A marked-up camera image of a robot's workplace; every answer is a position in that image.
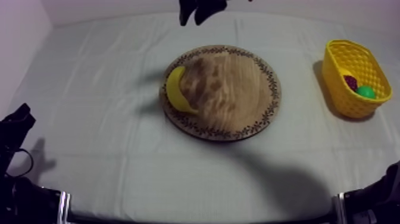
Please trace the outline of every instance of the white backdrop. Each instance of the white backdrop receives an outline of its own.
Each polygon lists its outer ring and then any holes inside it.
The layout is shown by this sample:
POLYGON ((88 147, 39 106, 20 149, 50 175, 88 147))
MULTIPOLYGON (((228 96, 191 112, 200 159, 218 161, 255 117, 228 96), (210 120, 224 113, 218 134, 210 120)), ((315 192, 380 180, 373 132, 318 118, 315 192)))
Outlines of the white backdrop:
POLYGON ((0 117, 51 29, 40 0, 0 0, 0 117))
MULTIPOLYGON (((56 25, 127 14, 175 12, 178 0, 42 0, 56 25)), ((229 11, 276 13, 400 34, 398 0, 231 0, 229 11)))

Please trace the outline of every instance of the green fruit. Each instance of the green fruit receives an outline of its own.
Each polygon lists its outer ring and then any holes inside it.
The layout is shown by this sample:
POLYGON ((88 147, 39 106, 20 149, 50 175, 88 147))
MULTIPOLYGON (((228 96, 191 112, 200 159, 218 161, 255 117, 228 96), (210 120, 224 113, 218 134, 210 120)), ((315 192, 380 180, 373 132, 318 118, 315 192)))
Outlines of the green fruit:
POLYGON ((375 99, 375 92, 374 90, 370 87, 370 86, 360 86, 356 93, 358 93, 359 95, 366 97, 366 98, 370 98, 370 99, 375 99))

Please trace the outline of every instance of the yellow banana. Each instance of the yellow banana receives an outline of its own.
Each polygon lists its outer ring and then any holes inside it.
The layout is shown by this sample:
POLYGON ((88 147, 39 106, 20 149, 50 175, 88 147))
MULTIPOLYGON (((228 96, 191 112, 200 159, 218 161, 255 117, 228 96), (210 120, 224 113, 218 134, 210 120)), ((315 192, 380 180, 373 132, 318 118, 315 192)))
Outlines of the yellow banana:
POLYGON ((183 96, 179 88, 180 79, 185 73, 185 67, 176 67, 167 79, 165 88, 167 90, 167 97, 171 105, 178 111, 187 112, 191 114, 198 114, 197 110, 194 110, 187 99, 183 96))

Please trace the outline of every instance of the white tablecloth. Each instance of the white tablecloth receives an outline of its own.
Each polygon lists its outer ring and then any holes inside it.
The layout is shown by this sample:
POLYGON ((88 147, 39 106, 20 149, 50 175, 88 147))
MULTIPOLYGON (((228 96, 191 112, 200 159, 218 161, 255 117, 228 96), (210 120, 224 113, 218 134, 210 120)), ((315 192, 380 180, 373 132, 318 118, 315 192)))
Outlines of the white tablecloth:
MULTIPOLYGON (((73 211, 164 222, 255 222, 312 217, 329 197, 377 181, 400 158, 399 37, 272 14, 220 13, 180 27, 177 14, 97 20, 53 31, 10 111, 37 122, 39 185, 72 193, 73 211), (370 48, 393 98, 363 122, 332 112, 318 83, 324 45, 370 48), (203 45, 245 48, 282 86, 276 119, 260 134, 214 145, 175 128, 158 103, 166 67, 203 45)), ((27 162, 17 155, 10 172, 27 162)))

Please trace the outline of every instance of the round wooden tray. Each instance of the round wooden tray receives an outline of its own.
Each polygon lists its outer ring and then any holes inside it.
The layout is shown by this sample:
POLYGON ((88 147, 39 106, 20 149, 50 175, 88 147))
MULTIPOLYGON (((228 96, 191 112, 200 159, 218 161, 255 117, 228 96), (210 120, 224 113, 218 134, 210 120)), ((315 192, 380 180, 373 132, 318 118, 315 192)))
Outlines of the round wooden tray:
POLYGON ((212 45, 183 54, 165 71, 160 100, 169 119, 181 130, 212 141, 249 138, 266 128, 278 112, 280 83, 260 57, 235 46, 212 45), (198 115, 170 104, 165 82, 185 66, 180 89, 198 115))

